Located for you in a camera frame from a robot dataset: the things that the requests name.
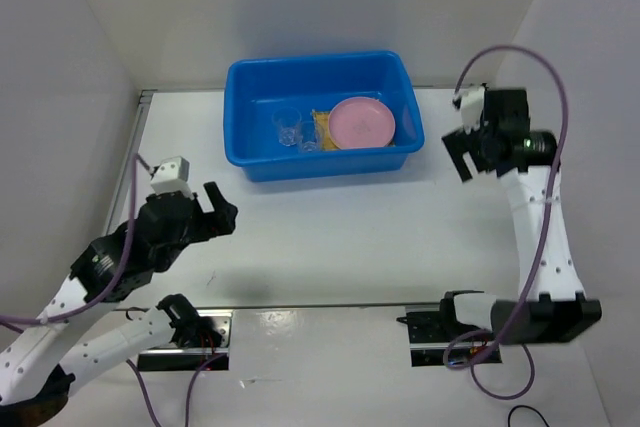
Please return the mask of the pink plastic plate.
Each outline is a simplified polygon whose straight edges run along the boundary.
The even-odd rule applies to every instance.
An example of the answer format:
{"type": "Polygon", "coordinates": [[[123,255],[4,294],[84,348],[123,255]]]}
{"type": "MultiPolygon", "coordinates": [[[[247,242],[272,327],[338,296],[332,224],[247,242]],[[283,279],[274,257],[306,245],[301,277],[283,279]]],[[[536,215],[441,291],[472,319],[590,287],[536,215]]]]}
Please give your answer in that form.
{"type": "Polygon", "coordinates": [[[370,97],[351,97],[329,112],[328,134],[340,150],[383,148],[395,135],[396,122],[391,110],[370,97]]]}

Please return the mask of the clear plastic cup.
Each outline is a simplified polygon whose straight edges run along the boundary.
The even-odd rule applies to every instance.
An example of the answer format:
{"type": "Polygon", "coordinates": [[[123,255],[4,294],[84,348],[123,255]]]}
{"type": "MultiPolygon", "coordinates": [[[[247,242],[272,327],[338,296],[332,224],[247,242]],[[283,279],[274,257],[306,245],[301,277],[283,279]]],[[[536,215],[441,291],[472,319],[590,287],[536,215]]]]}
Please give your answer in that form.
{"type": "Polygon", "coordinates": [[[276,127],[279,143],[286,147],[294,146],[301,123],[300,112],[292,107],[278,109],[272,115],[272,122],[276,127]]]}
{"type": "Polygon", "coordinates": [[[301,153],[318,152],[322,149],[323,131],[315,121],[302,122],[297,132],[297,147],[301,153]]]}

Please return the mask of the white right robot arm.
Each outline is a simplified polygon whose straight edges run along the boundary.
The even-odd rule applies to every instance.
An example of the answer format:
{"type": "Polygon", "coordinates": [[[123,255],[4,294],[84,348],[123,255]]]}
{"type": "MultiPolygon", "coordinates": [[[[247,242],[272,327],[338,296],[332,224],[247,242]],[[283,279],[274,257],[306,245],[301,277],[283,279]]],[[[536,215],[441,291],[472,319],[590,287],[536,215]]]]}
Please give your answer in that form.
{"type": "Polygon", "coordinates": [[[497,335],[504,345],[568,343],[602,317],[599,301],[586,296],[568,237],[561,204],[561,174],[554,160],[558,142],[530,126],[523,88],[459,92],[453,106],[461,126],[443,144],[462,181],[474,172],[493,173],[505,190],[519,260],[518,297],[500,299],[481,291],[445,293],[438,328],[450,340],[472,329],[497,335]]]}

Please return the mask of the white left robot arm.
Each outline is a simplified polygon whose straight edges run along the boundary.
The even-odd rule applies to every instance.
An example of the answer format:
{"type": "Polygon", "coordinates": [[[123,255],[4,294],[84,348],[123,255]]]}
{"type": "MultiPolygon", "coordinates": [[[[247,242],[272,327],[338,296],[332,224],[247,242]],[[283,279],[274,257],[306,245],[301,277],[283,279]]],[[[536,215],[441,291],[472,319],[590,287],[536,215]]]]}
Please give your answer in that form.
{"type": "Polygon", "coordinates": [[[230,235],[238,209],[218,186],[204,186],[212,204],[179,191],[151,194],[113,233],[92,241],[50,304],[1,353],[1,405],[35,399],[63,379],[64,394],[146,349],[193,343],[203,322],[182,294],[172,294],[136,320],[93,340],[82,338],[134,290],[167,271],[188,246],[230,235]]]}

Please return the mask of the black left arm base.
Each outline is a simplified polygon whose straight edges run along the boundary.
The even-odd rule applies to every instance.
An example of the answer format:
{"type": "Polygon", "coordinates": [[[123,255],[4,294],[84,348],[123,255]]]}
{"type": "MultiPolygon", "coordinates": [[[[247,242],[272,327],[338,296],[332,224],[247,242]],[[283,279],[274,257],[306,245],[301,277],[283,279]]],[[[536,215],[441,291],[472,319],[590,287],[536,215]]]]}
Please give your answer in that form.
{"type": "Polygon", "coordinates": [[[136,367],[141,372],[194,372],[212,359],[206,371],[227,371],[233,311],[199,309],[198,313],[211,331],[201,329],[189,340],[170,341],[143,351],[135,361],[136,367]]]}

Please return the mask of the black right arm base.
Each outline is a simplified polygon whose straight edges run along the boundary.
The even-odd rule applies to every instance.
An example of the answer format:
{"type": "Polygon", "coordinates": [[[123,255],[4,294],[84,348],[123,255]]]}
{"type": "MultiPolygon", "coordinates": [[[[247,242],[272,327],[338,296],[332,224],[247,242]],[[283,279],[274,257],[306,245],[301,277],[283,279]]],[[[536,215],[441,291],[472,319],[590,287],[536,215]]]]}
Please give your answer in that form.
{"type": "MultiPolygon", "coordinates": [[[[449,326],[437,303],[410,305],[396,318],[406,328],[412,367],[444,366],[443,354],[458,336],[476,327],[449,326]]],[[[457,343],[448,356],[447,365],[457,366],[473,358],[493,341],[493,336],[479,335],[457,343]]]]}

